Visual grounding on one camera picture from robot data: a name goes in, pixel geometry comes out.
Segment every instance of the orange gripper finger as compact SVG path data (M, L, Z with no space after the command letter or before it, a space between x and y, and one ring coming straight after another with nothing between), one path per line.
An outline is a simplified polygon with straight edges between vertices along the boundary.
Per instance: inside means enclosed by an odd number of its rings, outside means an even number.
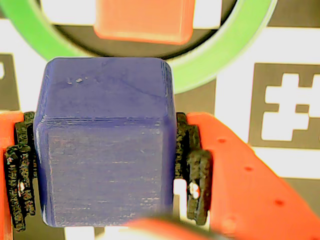
M23 121L24 114L20 111L0 114L0 240L13 239L4 171L4 154L7 147L15 145L15 123Z
M208 113L187 122L213 156L211 230L238 240L320 240L320 219L234 132Z

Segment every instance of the black square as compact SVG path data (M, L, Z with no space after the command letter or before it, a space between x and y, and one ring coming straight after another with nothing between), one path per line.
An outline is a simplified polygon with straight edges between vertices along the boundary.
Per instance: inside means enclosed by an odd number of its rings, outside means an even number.
M266 89L268 86L281 87L283 75L286 73L298 74L299 88L311 88L314 75L320 74L320 65L255 64L248 143L253 147L320 149L320 118L316 117L309 117L308 129L293 129L291 141L262 139L264 113L279 112L280 107L279 104L265 102ZM310 107L306 107L308 104L308 102L299 102L299 104L295 106L294 111L300 113L309 112Z

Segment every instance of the white speck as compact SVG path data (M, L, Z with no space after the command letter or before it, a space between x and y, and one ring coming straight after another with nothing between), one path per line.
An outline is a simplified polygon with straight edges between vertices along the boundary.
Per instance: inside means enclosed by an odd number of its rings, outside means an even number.
M68 77L68 78L66 79L66 83L69 84L69 85L72 85L72 82L71 82L71 80L70 80L70 77Z

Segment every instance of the hole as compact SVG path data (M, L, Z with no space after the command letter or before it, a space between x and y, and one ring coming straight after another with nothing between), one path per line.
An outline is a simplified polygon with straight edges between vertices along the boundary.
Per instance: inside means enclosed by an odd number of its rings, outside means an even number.
M218 139L218 142L221 143L221 144L225 143L226 141L227 141L227 140L224 139L224 138L219 138L219 139Z
M3 79L5 76L5 66L2 62L0 62L0 79Z
M284 201L279 200L279 199L275 200L275 204L276 204L277 206L279 206L279 207L282 207L283 205L285 205Z
M244 169L247 171L247 172L252 172L254 169L250 166L245 166Z

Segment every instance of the blurry orange object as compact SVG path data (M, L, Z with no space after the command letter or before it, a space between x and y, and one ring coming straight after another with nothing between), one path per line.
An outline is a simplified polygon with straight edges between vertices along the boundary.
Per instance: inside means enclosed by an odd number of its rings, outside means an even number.
M4 153L7 147L15 145L15 123L23 121L24 114L20 111L0 114L0 240L13 239L4 170Z
M195 0L96 0L101 39L182 45L193 33Z

